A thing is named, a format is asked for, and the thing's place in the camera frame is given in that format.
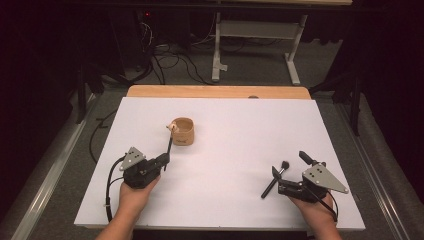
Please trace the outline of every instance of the forearm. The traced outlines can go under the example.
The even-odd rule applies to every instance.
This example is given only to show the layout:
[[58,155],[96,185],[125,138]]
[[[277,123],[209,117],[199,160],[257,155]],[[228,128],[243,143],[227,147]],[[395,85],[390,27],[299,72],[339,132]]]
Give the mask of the forearm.
[[136,222],[137,218],[128,217],[128,215],[120,214],[118,211],[96,239],[129,240]]
[[341,240],[339,231],[334,222],[326,223],[323,226],[312,229],[316,240]]

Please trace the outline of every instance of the wrist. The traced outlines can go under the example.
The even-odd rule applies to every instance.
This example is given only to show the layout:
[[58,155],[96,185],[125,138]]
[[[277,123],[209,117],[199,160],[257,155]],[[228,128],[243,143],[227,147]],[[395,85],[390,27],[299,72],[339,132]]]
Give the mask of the wrist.
[[115,214],[115,218],[125,219],[125,221],[128,221],[132,223],[133,225],[137,222],[139,217],[140,217],[140,212],[133,211],[131,209],[121,208],[121,207],[118,208]]
[[319,227],[315,227],[312,229],[314,232],[315,239],[321,240],[340,240],[342,239],[339,231],[336,228],[336,223],[326,222],[321,224]]

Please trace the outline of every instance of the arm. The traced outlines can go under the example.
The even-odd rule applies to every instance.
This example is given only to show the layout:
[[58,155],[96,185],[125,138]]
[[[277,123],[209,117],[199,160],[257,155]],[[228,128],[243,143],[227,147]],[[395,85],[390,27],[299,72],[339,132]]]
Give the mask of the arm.
[[115,217],[96,239],[131,239],[135,223],[137,222],[141,211],[143,211],[144,206],[147,204],[150,192],[155,187],[159,179],[160,176],[153,180],[144,189],[132,189],[127,184],[122,183],[119,193],[119,207],[116,211]]
[[[333,220],[331,212],[321,203],[308,203],[299,199],[290,198],[299,208],[306,223],[312,228],[317,240],[340,240],[342,239]],[[328,206],[333,207],[333,200],[327,194],[323,199]]]

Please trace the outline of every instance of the metal bar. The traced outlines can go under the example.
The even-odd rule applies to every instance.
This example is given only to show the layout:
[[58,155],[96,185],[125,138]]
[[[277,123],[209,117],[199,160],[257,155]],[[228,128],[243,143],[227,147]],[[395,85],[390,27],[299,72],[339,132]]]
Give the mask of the metal bar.
[[393,201],[388,195],[383,183],[381,182],[378,174],[372,165],[370,158],[362,144],[362,141],[359,137],[355,135],[355,133],[350,129],[349,125],[349,116],[347,110],[341,105],[336,104],[337,112],[344,119],[344,124],[346,129],[348,129],[349,134],[355,143],[355,146],[358,150],[358,153],[361,155],[361,164],[365,170],[365,175],[368,178],[370,186],[375,194],[378,204],[380,205],[381,211],[383,212],[384,217],[392,231],[393,236],[397,240],[409,240],[409,235],[406,232],[405,227],[397,214],[395,206],[393,205]]
[[289,62],[293,62],[294,55],[296,54],[297,47],[299,46],[299,43],[300,43],[300,38],[302,37],[302,34],[303,34],[303,29],[305,29],[306,19],[308,19],[308,15],[302,15],[302,17],[300,18],[299,25],[297,27],[297,32],[293,40],[292,50],[287,58],[287,61]]
[[289,70],[289,75],[290,75],[290,79],[292,81],[292,84],[295,86],[300,85],[300,79],[299,79],[299,75],[297,75],[297,70],[296,70],[296,66],[294,65],[293,61],[289,61],[289,54],[286,53],[284,55],[284,60],[286,61],[287,64],[287,69]]
[[[93,99],[94,94],[91,94],[88,101]],[[94,108],[93,105],[94,104],[90,104],[87,116],[90,115],[92,109]],[[31,205],[29,206],[18,228],[16,229],[12,240],[25,240],[30,237],[35,225],[38,222],[38,219],[41,217],[41,214],[43,213],[57,183],[59,182],[63,169],[65,168],[66,163],[68,162],[69,156],[71,155],[72,150],[74,149],[74,146],[79,136],[81,135],[82,130],[84,129],[86,119],[87,118],[85,118],[83,121],[81,121],[80,124],[76,126],[76,128],[74,129],[74,133],[70,137],[63,151],[53,163],[40,189],[38,190]]]

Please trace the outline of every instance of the wooden table edge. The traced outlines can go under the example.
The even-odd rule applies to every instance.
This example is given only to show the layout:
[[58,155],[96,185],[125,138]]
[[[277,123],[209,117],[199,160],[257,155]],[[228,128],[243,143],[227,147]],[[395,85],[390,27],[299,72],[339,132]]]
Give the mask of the wooden table edge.
[[134,85],[127,97],[311,99],[305,87]]

